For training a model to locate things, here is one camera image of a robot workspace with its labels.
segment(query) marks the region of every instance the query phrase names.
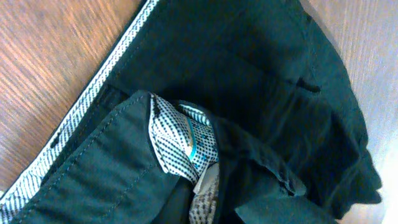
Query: wooden surface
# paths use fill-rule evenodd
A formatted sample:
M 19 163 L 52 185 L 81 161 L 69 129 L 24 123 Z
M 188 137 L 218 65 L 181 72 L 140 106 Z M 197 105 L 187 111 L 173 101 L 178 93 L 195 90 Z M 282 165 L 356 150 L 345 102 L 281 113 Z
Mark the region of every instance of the wooden surface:
M 110 50 L 138 0 L 0 1 L 0 190 L 29 165 Z M 347 66 L 369 131 L 383 203 L 342 223 L 398 211 L 398 2 L 302 0 Z

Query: clothing tag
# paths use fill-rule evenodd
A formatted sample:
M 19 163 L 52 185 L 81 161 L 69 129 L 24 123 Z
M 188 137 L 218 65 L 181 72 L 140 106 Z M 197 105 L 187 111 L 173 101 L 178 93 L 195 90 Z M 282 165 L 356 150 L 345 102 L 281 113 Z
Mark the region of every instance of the clothing tag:
M 204 194 L 211 186 L 211 183 L 217 178 L 220 171 L 218 162 L 213 164 L 211 167 L 207 167 L 201 174 L 198 183 L 196 184 L 193 192 L 197 195 Z

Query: light blue stripe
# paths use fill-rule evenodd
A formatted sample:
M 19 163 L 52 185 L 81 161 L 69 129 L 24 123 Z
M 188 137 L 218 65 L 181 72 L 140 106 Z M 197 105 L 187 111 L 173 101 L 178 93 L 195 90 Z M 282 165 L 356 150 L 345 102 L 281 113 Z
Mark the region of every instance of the light blue stripe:
M 192 152 L 189 156 L 189 159 L 192 161 L 195 153 L 197 152 L 197 140 L 195 139 L 195 135 L 193 133 L 193 127 L 192 127 L 192 123 L 191 121 L 187 118 L 188 124 L 189 124 L 189 128 L 191 129 L 191 137 L 192 137 L 192 141 L 193 141 L 193 147 L 192 147 Z

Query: black garment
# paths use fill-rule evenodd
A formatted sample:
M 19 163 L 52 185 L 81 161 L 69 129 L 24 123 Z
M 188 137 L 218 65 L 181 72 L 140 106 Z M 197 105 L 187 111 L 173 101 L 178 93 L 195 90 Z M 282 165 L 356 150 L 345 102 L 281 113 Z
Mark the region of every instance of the black garment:
M 211 118 L 215 223 L 331 223 L 381 200 L 346 69 L 297 0 L 161 0 L 15 223 L 187 221 L 192 191 L 159 168 L 140 89 Z

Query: wooden table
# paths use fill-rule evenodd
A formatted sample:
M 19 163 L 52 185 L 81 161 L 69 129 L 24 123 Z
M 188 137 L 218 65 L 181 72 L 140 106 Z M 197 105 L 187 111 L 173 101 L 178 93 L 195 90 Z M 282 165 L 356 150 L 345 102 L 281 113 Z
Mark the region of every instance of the wooden table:
M 0 190 L 36 157 L 139 0 L 0 2 Z M 342 223 L 390 223 L 398 210 L 398 2 L 302 0 L 339 50 L 369 131 L 384 197 Z

